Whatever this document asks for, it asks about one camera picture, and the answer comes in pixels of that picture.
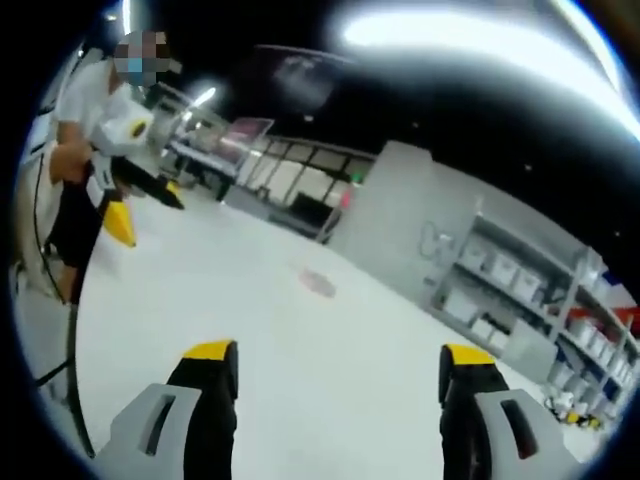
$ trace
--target glass panel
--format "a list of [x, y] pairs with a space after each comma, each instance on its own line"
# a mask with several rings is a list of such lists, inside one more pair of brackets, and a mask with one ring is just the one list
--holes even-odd
[[306, 167], [298, 183], [293, 187], [291, 195], [286, 199], [287, 206], [291, 205], [299, 192], [305, 193], [316, 200], [322, 200], [331, 186], [333, 179], [321, 170]]
[[273, 142], [269, 147], [269, 153], [273, 154], [276, 157], [282, 155], [287, 149], [287, 145], [289, 144], [286, 142]]
[[240, 167], [240, 172], [238, 172], [238, 185], [245, 185], [247, 180], [249, 179], [249, 175], [253, 171], [254, 167], [257, 163], [260, 162], [260, 158], [262, 154], [257, 150], [252, 150], [251, 154], [247, 157], [245, 162]]
[[329, 192], [329, 195], [327, 195], [327, 199], [324, 203], [330, 207], [337, 207], [340, 204], [342, 195], [347, 191], [347, 188], [349, 188], [349, 184], [347, 182], [338, 180], [331, 188], [331, 191]]
[[365, 158], [352, 158], [349, 160], [349, 164], [346, 168], [347, 175], [351, 176], [358, 173], [362, 175], [362, 179], [364, 180], [367, 177], [367, 173], [369, 173], [372, 164], [373, 161]]
[[251, 190], [257, 190], [264, 186], [265, 182], [269, 178], [269, 175], [278, 164], [278, 159], [273, 158], [270, 155], [264, 155], [258, 164], [258, 168], [253, 173], [251, 178], [248, 179], [247, 186]]
[[344, 164], [345, 155], [330, 150], [318, 150], [311, 159], [311, 165], [331, 170], [340, 170]]
[[287, 153], [287, 160], [294, 160], [296, 162], [306, 162], [311, 155], [313, 147], [309, 145], [302, 145], [300, 143], [294, 144]]
[[269, 146], [269, 142], [270, 140], [267, 137], [261, 137], [253, 146], [253, 149], [259, 152], [264, 152]]
[[278, 171], [271, 178], [269, 185], [267, 185], [269, 200], [273, 203], [283, 204], [289, 187], [291, 187], [302, 168], [302, 165], [298, 162], [281, 161]]

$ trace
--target black shorts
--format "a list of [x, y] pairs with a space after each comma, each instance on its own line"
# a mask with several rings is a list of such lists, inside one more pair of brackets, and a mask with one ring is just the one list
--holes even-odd
[[62, 262], [78, 269], [71, 301], [77, 303], [91, 253], [102, 227], [102, 218], [91, 203], [84, 185], [65, 183], [58, 216], [48, 241]]

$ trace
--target white partition wall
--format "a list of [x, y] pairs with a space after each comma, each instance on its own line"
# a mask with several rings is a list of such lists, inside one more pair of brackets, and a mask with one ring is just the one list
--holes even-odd
[[422, 304], [448, 268], [434, 254], [436, 234], [462, 242], [482, 211], [559, 260], [581, 243], [533, 208], [474, 177], [441, 165], [423, 149], [390, 141], [336, 227], [329, 247]]
[[460, 213], [473, 211], [470, 202], [456, 215], [444, 212], [435, 201], [434, 175], [429, 152], [388, 142], [354, 191], [329, 242], [334, 251], [416, 303], [425, 295], [425, 277], [437, 275], [438, 268], [419, 254], [424, 222], [430, 219], [439, 229], [462, 233]]

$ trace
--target black cable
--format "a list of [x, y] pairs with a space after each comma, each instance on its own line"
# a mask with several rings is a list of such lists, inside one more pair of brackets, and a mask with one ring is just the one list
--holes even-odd
[[38, 253], [40, 253], [40, 258], [42, 259], [44, 269], [47, 271], [47, 275], [51, 280], [51, 283], [53, 284], [53, 288], [56, 292], [56, 295], [58, 296], [58, 299], [62, 303], [66, 304], [67, 302], [64, 300], [64, 297], [62, 296], [62, 292], [60, 292], [60, 289], [58, 288], [58, 284], [56, 283], [56, 281], [53, 278], [53, 275], [51, 274], [51, 270], [49, 269], [49, 261], [46, 259], [42, 251], [42, 244], [40, 243], [40, 235], [38, 234], [38, 216], [37, 216], [36, 210], [38, 208], [38, 190], [40, 188], [40, 178], [42, 177], [43, 167], [44, 167], [44, 152], [40, 154], [40, 167], [38, 168], [38, 179], [36, 180], [36, 192], [33, 199], [33, 228], [35, 231], [36, 244], [38, 246]]

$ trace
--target hand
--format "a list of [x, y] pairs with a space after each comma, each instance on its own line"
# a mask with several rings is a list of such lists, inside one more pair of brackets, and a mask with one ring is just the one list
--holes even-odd
[[85, 177], [85, 167], [92, 154], [91, 145], [85, 140], [57, 145], [51, 153], [49, 163], [51, 183], [55, 184], [61, 180], [82, 183]]

